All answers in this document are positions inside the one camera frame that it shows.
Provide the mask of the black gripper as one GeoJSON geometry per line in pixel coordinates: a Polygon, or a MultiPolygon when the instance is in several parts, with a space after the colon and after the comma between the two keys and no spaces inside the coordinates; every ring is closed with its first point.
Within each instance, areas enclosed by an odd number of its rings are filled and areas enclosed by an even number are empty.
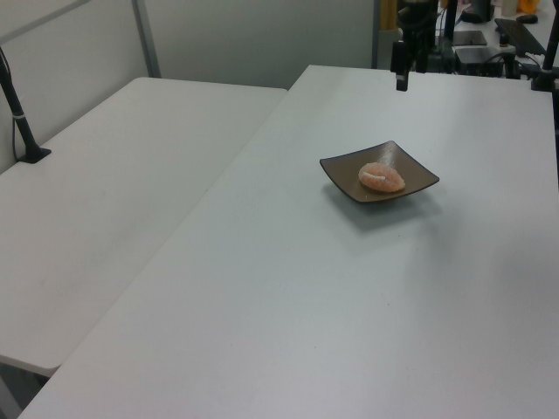
{"type": "MultiPolygon", "coordinates": [[[[438,1],[401,0],[397,1],[397,26],[404,32],[398,41],[394,41],[391,50],[390,71],[396,77],[396,89],[406,92],[409,85],[409,73],[413,63],[412,44],[405,32],[416,32],[434,25],[438,16],[438,1]]],[[[428,32],[419,32],[416,42],[416,72],[426,73],[431,36],[428,32]]]]}

